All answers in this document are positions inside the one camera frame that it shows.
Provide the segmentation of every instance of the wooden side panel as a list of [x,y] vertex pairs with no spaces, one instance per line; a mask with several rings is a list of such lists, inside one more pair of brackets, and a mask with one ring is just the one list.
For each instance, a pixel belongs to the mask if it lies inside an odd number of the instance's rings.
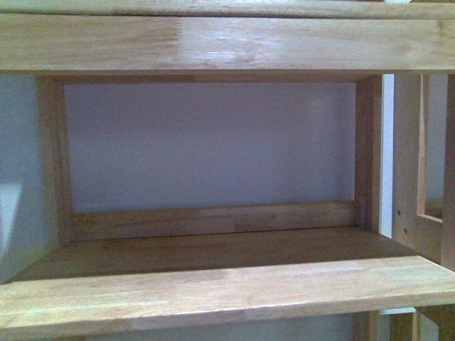
[[444,199],[442,197],[437,199],[427,199],[427,204],[425,205],[425,214],[442,220],[443,204]]
[[0,70],[453,72],[454,31],[453,20],[0,14]]
[[382,76],[357,82],[355,94],[355,201],[358,224],[379,233]]
[[353,341],[376,341],[378,318],[377,311],[353,314]]
[[74,240],[354,226],[353,201],[74,213]]
[[0,0],[2,13],[133,15],[133,16],[239,16],[285,18],[389,18],[444,19],[455,17],[452,6],[408,6],[364,0],[344,1],[261,1],[256,0]]
[[37,77],[36,89],[45,207],[50,235],[54,246],[58,246],[70,238],[72,212],[65,93],[63,84],[51,77]]
[[418,310],[439,327],[439,341],[455,340],[455,305],[420,307]]
[[416,249],[419,75],[395,75],[393,239]]
[[395,76],[393,238],[441,261],[442,220],[425,214],[426,76]]
[[446,125],[446,167],[444,176],[444,217],[442,265],[455,271],[455,77],[449,76]]
[[405,313],[390,316],[390,341],[419,341],[420,314]]

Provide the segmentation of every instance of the white wall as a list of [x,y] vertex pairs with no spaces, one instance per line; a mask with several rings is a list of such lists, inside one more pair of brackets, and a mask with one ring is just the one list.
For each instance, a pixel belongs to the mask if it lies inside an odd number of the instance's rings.
[[78,211],[353,199],[354,84],[65,91]]
[[33,77],[0,76],[0,283],[48,250]]
[[380,233],[392,238],[393,194],[393,107],[395,75],[383,75],[382,89],[382,178],[380,199]]
[[446,154],[447,75],[429,78],[429,115],[427,134],[427,198],[444,196]]

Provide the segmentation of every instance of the shelf board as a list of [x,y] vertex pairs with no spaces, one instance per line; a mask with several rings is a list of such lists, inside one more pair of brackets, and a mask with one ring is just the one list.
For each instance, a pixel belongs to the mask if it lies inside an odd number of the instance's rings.
[[302,70],[194,70],[159,72],[150,70],[138,75],[62,75],[55,77],[65,84],[141,84],[141,83],[348,83],[371,77],[366,73],[307,72]]
[[384,4],[300,0],[0,0],[0,13],[91,16],[224,16],[246,18],[450,19],[451,4]]
[[354,200],[285,202],[266,205],[178,207],[155,210],[75,212],[70,216],[73,241],[170,237],[349,227],[357,224]]
[[0,72],[447,72],[454,20],[0,14]]
[[78,242],[15,279],[2,340],[455,303],[453,272],[358,227]]
[[417,255],[359,227],[73,242],[12,281]]

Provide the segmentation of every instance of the wooden shelf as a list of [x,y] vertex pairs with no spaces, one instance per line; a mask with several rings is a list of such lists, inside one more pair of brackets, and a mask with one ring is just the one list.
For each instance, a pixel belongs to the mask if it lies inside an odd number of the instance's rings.
[[0,13],[83,16],[203,16],[247,18],[450,19],[451,4],[384,4],[347,1],[273,0],[0,0]]
[[151,70],[138,75],[61,75],[55,78],[65,84],[150,84],[150,83],[351,83],[366,80],[367,72],[308,72],[301,70],[192,70],[159,72]]
[[455,303],[454,273],[358,227],[78,242],[15,280],[2,340]]
[[453,72],[451,19],[294,19],[0,14],[0,71]]

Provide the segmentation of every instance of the light wood grain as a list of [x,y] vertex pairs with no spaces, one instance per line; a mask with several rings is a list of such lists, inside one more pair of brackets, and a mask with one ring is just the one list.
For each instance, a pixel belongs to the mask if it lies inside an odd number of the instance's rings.
[[358,227],[73,242],[11,281],[297,264],[416,253]]
[[86,337],[83,336],[67,336],[67,337],[54,337],[55,341],[86,341]]
[[0,301],[20,340],[455,303],[455,274],[409,256],[16,282]]
[[353,226],[353,201],[75,213],[73,240]]
[[44,199],[53,247],[70,238],[72,195],[66,126],[65,90],[51,77],[37,77],[36,91],[41,132]]
[[417,169],[417,214],[425,214],[427,203],[427,144],[429,120],[429,75],[420,77],[419,161]]
[[444,170],[442,265],[455,270],[455,77],[449,76]]
[[379,233],[382,153],[382,76],[357,82],[355,92],[355,201],[358,224]]
[[448,5],[372,4],[366,1],[300,0],[1,0],[0,13],[133,15],[133,16],[234,16],[275,18],[448,19]]
[[0,71],[453,72],[454,30],[452,20],[1,14]]
[[412,316],[412,341],[420,341],[422,335],[422,314],[416,310]]

